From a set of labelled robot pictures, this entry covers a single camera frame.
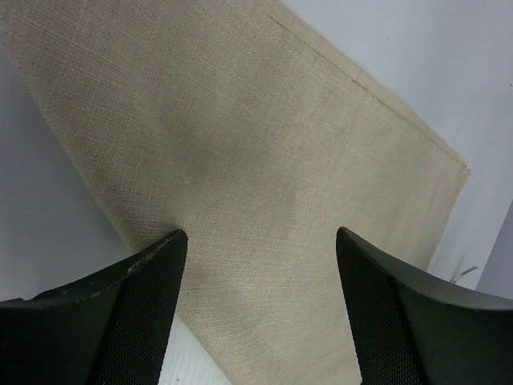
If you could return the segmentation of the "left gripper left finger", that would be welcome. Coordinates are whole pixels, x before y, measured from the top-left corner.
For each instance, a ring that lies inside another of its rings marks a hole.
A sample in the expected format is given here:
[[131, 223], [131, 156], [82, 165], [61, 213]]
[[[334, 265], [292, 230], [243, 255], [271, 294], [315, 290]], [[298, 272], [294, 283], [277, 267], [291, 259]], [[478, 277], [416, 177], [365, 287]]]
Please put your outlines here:
[[3, 384], [157, 384], [188, 250], [182, 229], [30, 300], [1, 303]]

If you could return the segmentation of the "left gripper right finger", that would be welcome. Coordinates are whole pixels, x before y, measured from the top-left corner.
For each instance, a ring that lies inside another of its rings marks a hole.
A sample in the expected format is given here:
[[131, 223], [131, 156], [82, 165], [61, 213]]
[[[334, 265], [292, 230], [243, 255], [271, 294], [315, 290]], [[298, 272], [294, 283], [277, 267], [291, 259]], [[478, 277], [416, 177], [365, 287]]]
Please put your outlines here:
[[437, 278], [347, 228], [341, 287], [364, 384], [510, 384], [512, 301]]

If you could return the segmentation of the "beige cloth napkin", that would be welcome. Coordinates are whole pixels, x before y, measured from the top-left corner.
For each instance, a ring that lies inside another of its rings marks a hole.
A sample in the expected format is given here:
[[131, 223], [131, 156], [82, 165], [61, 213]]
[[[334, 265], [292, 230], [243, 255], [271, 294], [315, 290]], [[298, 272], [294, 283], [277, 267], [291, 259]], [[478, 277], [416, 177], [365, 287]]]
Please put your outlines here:
[[455, 150], [278, 1], [4, 1], [1, 44], [125, 244], [187, 233], [177, 313], [232, 383], [360, 383], [337, 230], [426, 269]]

